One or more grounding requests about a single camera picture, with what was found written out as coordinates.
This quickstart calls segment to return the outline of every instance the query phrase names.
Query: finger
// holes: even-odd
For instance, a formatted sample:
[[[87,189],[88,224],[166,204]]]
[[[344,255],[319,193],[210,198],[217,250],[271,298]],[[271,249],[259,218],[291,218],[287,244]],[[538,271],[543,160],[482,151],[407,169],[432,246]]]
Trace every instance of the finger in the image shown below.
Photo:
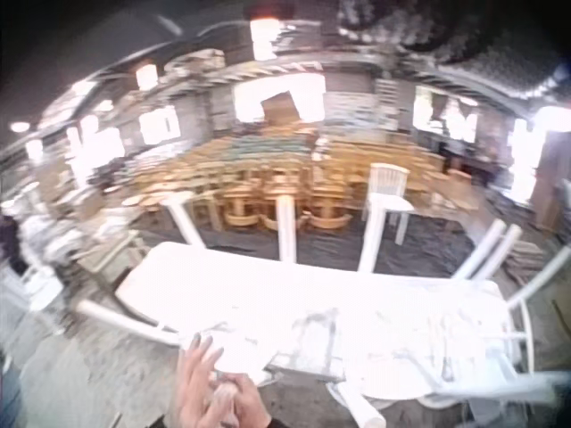
[[[232,394],[222,391],[212,397],[206,413],[199,421],[197,428],[216,428],[232,408]]]
[[[188,351],[186,352],[185,369],[183,374],[183,382],[186,385],[190,383],[190,380],[193,376],[193,371],[196,369],[196,366],[198,366],[201,363],[204,354],[211,345],[212,345],[211,337],[206,339],[203,343],[200,343],[200,335],[198,335],[197,341],[193,340],[193,343],[190,344],[190,348],[188,348]]]
[[[190,373],[188,373],[188,369],[190,368],[188,366],[188,362],[192,356],[192,353],[194,352],[194,350],[196,350],[196,348],[198,348],[198,346],[200,345],[200,334],[195,334],[193,337],[193,340],[190,342],[190,345],[188,346],[187,350],[183,350],[181,349],[181,351],[178,353],[178,368],[179,368],[179,379],[181,381],[187,381],[190,377]]]
[[[190,383],[188,384],[188,388],[191,391],[206,391],[212,369],[214,368],[214,365],[219,360],[219,358],[222,356],[223,352],[223,348],[216,350],[212,353],[212,355],[210,355],[202,363],[196,366],[192,373]]]
[[[187,350],[180,350],[178,353],[178,374],[177,374],[177,400],[176,409],[181,409],[186,399],[186,389],[190,382],[192,371],[194,370],[193,355],[200,346],[200,334],[195,334]]]
[[[256,384],[250,379],[250,376],[245,373],[227,374],[225,378],[234,382],[242,393],[258,389]]]

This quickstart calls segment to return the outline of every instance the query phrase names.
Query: white plastic chair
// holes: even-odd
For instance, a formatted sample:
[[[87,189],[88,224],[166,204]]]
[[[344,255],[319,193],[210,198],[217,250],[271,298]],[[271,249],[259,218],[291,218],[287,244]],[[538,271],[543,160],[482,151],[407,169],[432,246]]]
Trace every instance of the white plastic chair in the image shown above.
[[[433,385],[435,394],[429,401],[440,406],[429,407],[442,409],[467,400],[477,426],[487,425],[499,417],[508,402],[554,405],[557,403],[554,386],[567,385],[571,381],[571,374],[566,372],[519,374],[505,355],[500,352],[493,355],[493,351],[482,367],[481,375],[467,382],[446,383],[439,374],[415,360],[413,355],[410,359]],[[426,399],[418,401],[426,405]]]
[[[362,219],[365,220],[368,217],[368,211],[370,209],[369,196],[371,194],[388,194],[402,198],[407,186],[408,176],[409,170],[406,168],[391,165],[389,163],[372,163],[368,177],[367,199],[365,200],[365,206],[363,207]],[[385,206],[385,210],[391,211],[392,208],[390,205]],[[408,223],[409,213],[402,212],[401,223],[399,224],[398,233],[395,239],[398,245],[401,245],[404,240]]]
[[[520,231],[518,231],[517,228],[513,228],[512,231],[513,233],[511,234],[511,239],[513,239],[515,242],[517,238],[514,239],[513,236],[515,236],[517,232]],[[510,239],[509,235],[510,233],[508,231],[506,240]],[[496,252],[500,254],[501,251],[505,250],[498,249]],[[511,296],[506,302],[510,310],[520,309],[522,313],[524,333],[520,334],[515,332],[512,333],[511,336],[520,340],[525,340],[528,374],[517,374],[511,364],[509,364],[509,370],[507,370],[507,363],[504,359],[502,359],[499,362],[499,364],[501,363],[501,367],[503,367],[501,371],[503,373],[511,373],[510,376],[504,376],[501,378],[501,382],[503,382],[502,385],[495,385],[488,389],[479,388],[470,390],[469,393],[472,395],[468,395],[465,387],[463,387],[463,389],[451,388],[447,391],[438,390],[436,394],[423,397],[422,399],[418,399],[418,401],[423,406],[442,409],[453,406],[454,404],[457,404],[460,399],[466,398],[468,396],[477,398],[483,398],[485,396],[488,399],[499,399],[498,397],[501,397],[501,394],[504,394],[503,399],[514,399],[519,397],[518,400],[535,402],[539,402],[542,399],[550,399],[550,386],[553,381],[560,381],[561,376],[558,374],[554,375],[550,373],[535,374],[534,332],[532,329],[531,317],[526,302],[534,294],[541,290],[543,286],[545,286],[548,281],[550,281],[551,278],[554,277],[555,274],[557,274],[560,269],[566,265],[566,263],[568,263],[570,259],[571,246],[568,245],[563,247],[539,274],[537,274],[528,284],[526,284],[523,288]],[[497,258],[494,258],[494,256],[490,257],[490,260],[492,260],[489,262],[490,267],[493,267],[497,264],[497,261],[494,261],[497,260]],[[481,269],[481,271],[484,271],[482,274],[483,276],[488,275],[488,273],[491,272],[492,269],[490,267],[484,269],[484,265],[484,267]]]
[[[62,292],[63,285],[49,266],[32,264],[24,276],[17,276],[9,267],[0,267],[0,299],[4,298],[17,308],[29,312],[51,334],[62,334],[63,329],[43,311]]]

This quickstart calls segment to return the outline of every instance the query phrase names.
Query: wall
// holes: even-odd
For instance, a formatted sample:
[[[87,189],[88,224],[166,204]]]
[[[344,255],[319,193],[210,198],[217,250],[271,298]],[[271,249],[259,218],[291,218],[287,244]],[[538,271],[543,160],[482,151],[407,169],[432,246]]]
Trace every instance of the wall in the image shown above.
[[[476,123],[476,142],[488,155],[497,156],[499,162],[510,165],[512,159],[508,136],[513,127],[514,118],[492,107],[481,106]]]
[[[326,72],[325,89],[327,92],[353,92],[373,94],[374,79],[370,73],[363,72]]]
[[[211,90],[210,96],[204,100],[208,104],[205,108],[211,114],[214,132],[231,129],[236,122],[232,89],[232,85],[216,86]]]
[[[208,114],[207,94],[189,95],[172,102],[178,116],[180,138],[187,140],[190,146],[211,139],[211,118]]]
[[[413,82],[399,80],[399,130],[410,132],[413,129],[412,117],[414,114],[414,100],[417,86]]]
[[[123,123],[117,127],[123,140],[125,153],[129,154],[140,150],[145,147],[145,140],[141,134],[141,129],[138,120],[134,119],[129,122]]]

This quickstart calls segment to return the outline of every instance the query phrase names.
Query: white plastic table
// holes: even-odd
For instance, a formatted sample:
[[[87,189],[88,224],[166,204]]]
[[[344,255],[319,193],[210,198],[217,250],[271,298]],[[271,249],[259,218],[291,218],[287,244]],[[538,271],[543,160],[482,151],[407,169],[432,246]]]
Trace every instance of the white plastic table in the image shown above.
[[[509,317],[491,281],[342,271],[179,243],[153,248],[117,296],[184,334],[233,332],[229,348],[255,356],[261,367],[270,362],[270,367],[324,381],[351,375],[365,395],[382,399],[414,399],[432,392],[405,355],[419,352],[422,358],[442,361],[443,341],[438,332],[423,330],[427,319],[474,318],[487,325],[486,334],[492,337],[503,331]],[[427,338],[439,349],[435,355],[425,355]],[[257,342],[259,350],[244,350],[240,341]],[[378,349],[381,359],[371,357]],[[343,360],[345,365],[365,361],[363,366],[374,375],[366,373],[363,381],[363,373],[347,370]]]

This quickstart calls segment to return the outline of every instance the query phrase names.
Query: window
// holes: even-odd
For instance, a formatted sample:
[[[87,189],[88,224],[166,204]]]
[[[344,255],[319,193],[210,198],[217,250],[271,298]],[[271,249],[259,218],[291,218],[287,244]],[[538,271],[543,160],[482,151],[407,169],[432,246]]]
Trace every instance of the window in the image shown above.
[[[275,42],[280,33],[280,23],[275,19],[250,22],[253,57],[256,61],[273,60],[276,57],[271,42]]]
[[[286,91],[291,93],[301,120],[317,122],[325,118],[323,107],[325,78],[314,73],[259,78],[235,85],[236,117],[241,122],[264,120],[261,102]]]
[[[81,135],[84,138],[92,136],[99,130],[99,119],[94,114],[90,114],[79,122],[79,126],[81,127]]]
[[[143,113],[139,117],[139,124],[145,144],[148,145],[180,137],[178,116],[172,105]]]
[[[81,153],[81,139],[79,138],[79,131],[76,127],[69,127],[65,130],[65,133],[70,142],[70,154],[72,156],[77,156]]]
[[[432,118],[432,93],[433,91],[427,87],[417,86],[412,123],[416,129],[442,134],[443,125],[441,121],[430,120]],[[477,114],[470,113],[468,117],[465,118],[459,109],[460,102],[472,106],[477,105],[475,101],[468,98],[459,99],[449,96],[443,113],[446,127],[448,128],[451,138],[474,143],[476,140]]]
[[[31,161],[40,162],[44,156],[42,140],[30,140],[26,143],[26,152]]]
[[[157,66],[154,64],[147,64],[141,67],[136,72],[137,84],[141,91],[149,91],[159,84],[159,74],[157,73]]]
[[[125,155],[125,147],[117,128],[107,128],[83,140],[80,159],[88,169],[102,167],[115,158]]]

